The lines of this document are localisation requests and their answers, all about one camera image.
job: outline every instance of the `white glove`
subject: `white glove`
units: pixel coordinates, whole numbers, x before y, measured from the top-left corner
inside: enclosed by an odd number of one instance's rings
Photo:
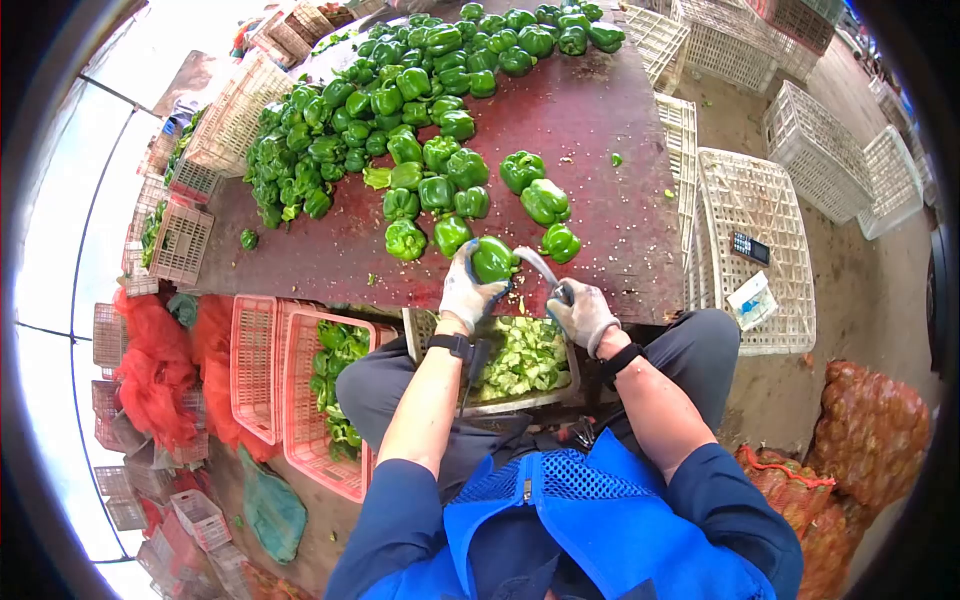
[[[466,242],[453,255],[450,271],[444,279],[444,298],[440,312],[450,312],[464,322],[470,334],[480,319],[490,312],[493,304],[510,289],[509,279],[480,284],[474,281],[470,257],[479,246],[477,238]]]
[[[564,277],[559,283],[566,294],[573,298],[573,305],[551,298],[546,302],[546,312],[560,324],[566,337],[577,346],[586,348],[590,358],[596,358],[600,338],[607,327],[620,327],[620,320],[610,312],[600,288],[570,277]]]

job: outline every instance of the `mobile phone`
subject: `mobile phone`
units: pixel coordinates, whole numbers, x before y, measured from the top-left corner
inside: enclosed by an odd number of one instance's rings
[[[770,266],[770,247],[757,242],[746,233],[734,231],[730,234],[731,250],[734,254],[764,267]]]

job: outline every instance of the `ground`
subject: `ground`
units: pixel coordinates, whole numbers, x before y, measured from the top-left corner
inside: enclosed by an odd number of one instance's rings
[[[868,83],[849,50],[835,38],[803,87],[865,146],[886,125]],[[700,146],[765,157],[759,123],[779,89],[777,78],[766,96],[759,97],[710,76],[697,79],[687,71],[674,95],[697,103]],[[941,392],[929,371],[926,341],[930,227],[925,214],[918,213],[868,242],[855,220],[838,227],[810,204],[801,201],[801,205],[815,274],[818,319],[813,367],[795,354],[741,358],[718,436],[730,450],[748,443],[805,453],[820,413],[824,368],[833,359],[852,360],[904,381],[931,405]],[[229,521],[241,513],[242,469],[232,452],[216,446],[210,471]],[[249,529],[231,523],[234,541],[259,564],[321,593],[360,507],[312,482],[282,458],[270,464],[294,487],[308,510],[299,555],[291,564],[279,566],[263,555]],[[889,507],[868,531],[853,557],[852,578],[882,543],[901,504]],[[334,532],[336,540],[331,539]]]

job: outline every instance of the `green plastic bag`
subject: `green plastic bag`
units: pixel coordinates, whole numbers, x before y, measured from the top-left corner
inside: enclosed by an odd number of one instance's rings
[[[287,564],[297,557],[306,526],[306,508],[290,484],[253,461],[237,447],[243,465],[243,516],[270,558]]]

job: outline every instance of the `red table surface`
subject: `red table surface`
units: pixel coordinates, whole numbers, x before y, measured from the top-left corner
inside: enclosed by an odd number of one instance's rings
[[[546,176],[571,201],[570,228],[583,240],[564,265],[547,259],[557,277],[571,276],[605,292],[624,322],[663,324],[682,307],[684,283],[676,200],[664,197],[673,178],[653,92],[640,55],[629,45],[614,55],[589,47],[582,57],[555,52],[528,76],[497,76],[496,95],[465,98],[477,134],[464,143],[491,170],[490,215],[470,223],[475,235],[495,235],[509,246],[536,249],[545,232],[534,223],[499,177],[500,161],[518,150],[543,157]],[[424,142],[438,128],[419,131]],[[623,164],[613,168],[611,154]],[[569,157],[571,161],[562,160]],[[374,166],[393,166],[390,156]],[[381,196],[351,174],[336,184],[334,206],[321,220],[301,215],[289,232],[265,229],[256,215],[252,187],[226,181],[208,209],[216,216],[197,288],[222,294],[263,294],[383,308],[440,304],[449,260],[428,246],[420,260],[403,263],[384,249]],[[434,219],[417,224],[433,238]],[[260,242],[240,247],[240,232],[253,228]],[[374,285],[369,274],[376,275]],[[547,286],[525,263],[514,277],[515,297],[494,314],[545,316]]]

